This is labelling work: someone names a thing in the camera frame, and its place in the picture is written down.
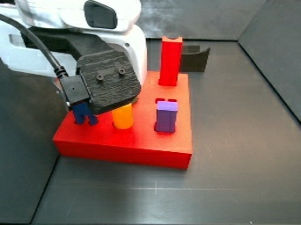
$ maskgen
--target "red platform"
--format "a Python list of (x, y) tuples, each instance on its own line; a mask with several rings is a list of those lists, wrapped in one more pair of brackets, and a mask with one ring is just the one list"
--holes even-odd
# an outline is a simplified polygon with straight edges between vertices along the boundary
[[(99, 124), (73, 123), (69, 112), (53, 136), (53, 143), (62, 156), (100, 159), (187, 169), (189, 164), (189, 87), (188, 77), (179, 74), (177, 86), (159, 86), (159, 72), (148, 72), (139, 101), (132, 106), (133, 126), (119, 130), (112, 125), (111, 113), (99, 116)], [(176, 99), (179, 112), (172, 134), (153, 131), (156, 98)]]

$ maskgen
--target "purple block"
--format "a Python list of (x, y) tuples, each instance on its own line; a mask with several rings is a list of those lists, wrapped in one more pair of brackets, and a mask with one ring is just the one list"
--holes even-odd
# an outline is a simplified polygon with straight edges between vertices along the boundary
[(155, 131), (167, 133), (175, 132), (177, 109), (177, 102), (157, 101)]

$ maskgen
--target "white casing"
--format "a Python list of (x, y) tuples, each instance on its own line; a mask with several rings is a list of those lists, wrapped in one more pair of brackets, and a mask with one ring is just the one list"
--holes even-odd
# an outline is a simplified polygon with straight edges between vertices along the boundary
[[(46, 27), (52, 25), (52, 27), (48, 28), (70, 28), (76, 27), (76, 31), (80, 33), (89, 33), (97, 35), (109, 45), (113, 47), (117, 51), (124, 52), (124, 54), (128, 56), (131, 65), (135, 71), (135, 74), (139, 78), (140, 84), (143, 84), (145, 75), (147, 75), (147, 48), (145, 48), (145, 38), (143, 31), (136, 25), (131, 25), (136, 21), (136, 16), (139, 14), (135, 14), (135, 17), (131, 15), (123, 14), (123, 17), (125, 18), (125, 21), (131, 21), (127, 23), (127, 25), (117, 25), (116, 29), (113, 31), (108, 31), (105, 29), (90, 29), (90, 27), (85, 27), (82, 25), (76, 25), (76, 22), (73, 22), (72, 25), (68, 25), (68, 23), (72, 23), (72, 19), (76, 18), (72, 13), (68, 13), (68, 10), (72, 10), (72, 7), (76, 11), (78, 11), (77, 6), (81, 5), (81, 3), (85, 0), (62, 0), (61, 2), (66, 5), (68, 2), (68, 8), (64, 10), (62, 8), (57, 10), (56, 6), (53, 7), (54, 3), (62, 3), (57, 0), (28, 0), (25, 2), (24, 0), (17, 0), (17, 5), (20, 6), (24, 4), (20, 9), (9, 4), (0, 4), (0, 13), (6, 15), (9, 18), (13, 18), (20, 23), (22, 23), (26, 27), (30, 25)], [(36, 19), (30, 19), (30, 13), (32, 12), (24, 12), (25, 4), (30, 5), (33, 2), (36, 5), (42, 5), (44, 7), (40, 7), (40, 12), (42, 13), (34, 14), (34, 16), (40, 15), (41, 17)], [(112, 3), (121, 3), (121, 2), (131, 2), (136, 3), (139, 1), (124, 1), (124, 0), (101, 0), (97, 1), (103, 4), (107, 3), (109, 7), (113, 7)], [(140, 2), (136, 6), (137, 8), (133, 10), (136, 11), (140, 9)], [(60, 17), (61, 11), (65, 11), (64, 18)], [(57, 58), (57, 61), (61, 63), (61, 65), (65, 67), (68, 74), (74, 74), (74, 67), (76, 67), (76, 61), (72, 58), (69, 54), (60, 54), (53, 53), (53, 56)], [(0, 21), (0, 57), (8, 66), (10, 70), (21, 71), (25, 73), (32, 73), (42, 76), (54, 76), (52, 66), (49, 62), (45, 60), (41, 52), (36, 49), (25, 48), (24, 43), (21, 43), (21, 37), (20, 32), (8, 24)]]
[[(14, 0), (22, 21), (41, 28), (92, 29), (85, 21), (82, 6), (86, 0)], [(140, 15), (139, 0), (93, 0), (116, 12), (115, 29), (93, 28), (104, 32), (125, 32), (136, 23)]]

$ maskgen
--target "metal surface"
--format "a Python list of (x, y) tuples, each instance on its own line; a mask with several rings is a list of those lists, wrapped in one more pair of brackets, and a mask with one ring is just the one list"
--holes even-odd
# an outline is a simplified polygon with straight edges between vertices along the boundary
[(268, 1), (239, 44), (301, 121), (299, 12), (301, 1)]
[(0, 62), (0, 223), (32, 220), (53, 169), (52, 137), (65, 110), (50, 78)]
[(147, 38), (236, 40), (266, 0), (140, 0)]
[(189, 44), (211, 49), (189, 74), (189, 168), (61, 157), (33, 224), (301, 222), (301, 127), (238, 43)]

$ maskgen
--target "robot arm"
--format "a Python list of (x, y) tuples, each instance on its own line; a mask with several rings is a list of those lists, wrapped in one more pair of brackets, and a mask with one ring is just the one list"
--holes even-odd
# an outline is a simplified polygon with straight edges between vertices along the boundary
[[(145, 39), (135, 22), (140, 15), (139, 0), (14, 0), (0, 4), (0, 13), (26, 27), (69, 29), (99, 36), (112, 48), (129, 58), (140, 81), (147, 74)], [(53, 76), (48, 61), (36, 49), (25, 48), (20, 33), (0, 22), (0, 57), (10, 70)], [(69, 74), (74, 74), (76, 60), (69, 54), (53, 53)]]
[[(0, 56), (12, 70), (46, 76), (53, 76), (54, 71), (60, 78), (66, 105), (76, 106), (85, 102), (93, 114), (105, 113), (132, 101), (140, 92), (140, 85), (145, 77), (145, 40), (140, 28), (133, 24), (140, 13), (140, 2), (133, 17), (121, 17), (120, 7), (117, 8), (117, 4), (111, 4), (107, 0), (101, 0), (101, 2), (68, 0), (62, 4), (60, 3), (57, 0), (52, 2), (17, 0), (16, 6), (0, 5), (0, 13), (20, 22), (18, 26), (22, 29), (20, 27), (17, 29), (21, 32), (29, 29), (34, 31), (37, 27), (40, 30), (37, 29), (36, 32), (40, 31), (41, 35), (45, 34), (49, 37), (61, 33), (58, 31), (61, 30), (62, 35), (74, 39), (77, 43), (81, 42), (81, 37), (85, 38), (84, 35), (89, 36), (89, 40), (99, 37), (97, 40), (101, 39), (101, 41), (93, 42), (96, 45), (93, 48), (99, 52), (82, 54), (80, 57), (74, 57), (76, 60), (68, 54), (54, 53), (50, 59), (57, 58), (58, 62), (53, 65), (53, 61), (46, 57), (52, 54), (44, 53), (45, 60), (40, 52), (41, 48), (38, 47), (36, 50), (25, 46), (20, 41), (17, 30), (1, 22), (0, 29), (4, 38), (0, 39)], [(66, 76), (60, 63), (70, 72), (69, 74), (74, 76)]]

